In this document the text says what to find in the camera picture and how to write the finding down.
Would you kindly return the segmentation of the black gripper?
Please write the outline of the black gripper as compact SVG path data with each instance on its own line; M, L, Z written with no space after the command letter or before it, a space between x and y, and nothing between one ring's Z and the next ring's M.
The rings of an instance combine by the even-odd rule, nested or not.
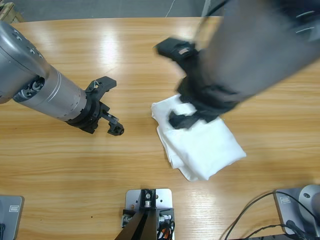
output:
M108 121L108 134L113 136L121 136L125 129L119 123L119 119L109 113L109 107L100 102L100 99L92 94L87 93L85 107L80 111L80 114L66 121L70 126L81 129L84 132L93 134L98 127L101 118Z
M201 67L183 66L182 70L185 77L177 85L176 92L182 102L192 104L197 112L185 115L176 114L172 110L168 122L174 129L190 129L200 118L211 122L241 102L238 92L217 82L215 77L210 77Z

